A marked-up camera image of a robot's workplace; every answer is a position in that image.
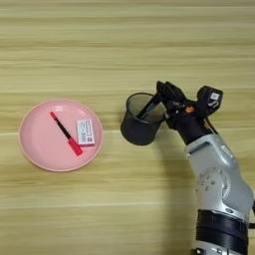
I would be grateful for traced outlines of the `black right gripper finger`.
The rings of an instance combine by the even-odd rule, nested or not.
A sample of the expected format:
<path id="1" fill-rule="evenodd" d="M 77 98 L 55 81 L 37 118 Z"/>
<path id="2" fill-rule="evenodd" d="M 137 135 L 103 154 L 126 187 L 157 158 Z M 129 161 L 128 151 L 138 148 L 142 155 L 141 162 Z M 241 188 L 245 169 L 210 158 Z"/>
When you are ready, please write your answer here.
<path id="1" fill-rule="evenodd" d="M 160 102 L 183 102 L 186 100 L 183 91 L 170 82 L 156 83 L 156 97 Z"/>
<path id="2" fill-rule="evenodd" d="M 168 112 L 174 112 L 185 107 L 186 97 L 163 97 L 162 102 Z"/>

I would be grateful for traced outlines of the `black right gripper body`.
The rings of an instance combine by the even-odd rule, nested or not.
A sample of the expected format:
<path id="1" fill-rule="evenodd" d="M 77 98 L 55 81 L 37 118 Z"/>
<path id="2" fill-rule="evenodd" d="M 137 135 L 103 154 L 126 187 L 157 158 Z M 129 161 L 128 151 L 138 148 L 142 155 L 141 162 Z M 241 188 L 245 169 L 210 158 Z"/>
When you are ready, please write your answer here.
<path id="1" fill-rule="evenodd" d="M 204 123 L 204 119 L 196 114 L 193 105 L 185 104 L 181 110 L 168 112 L 165 119 L 169 128 L 176 130 L 181 136 L 185 144 L 190 144 L 193 141 L 212 134 L 212 130 Z"/>

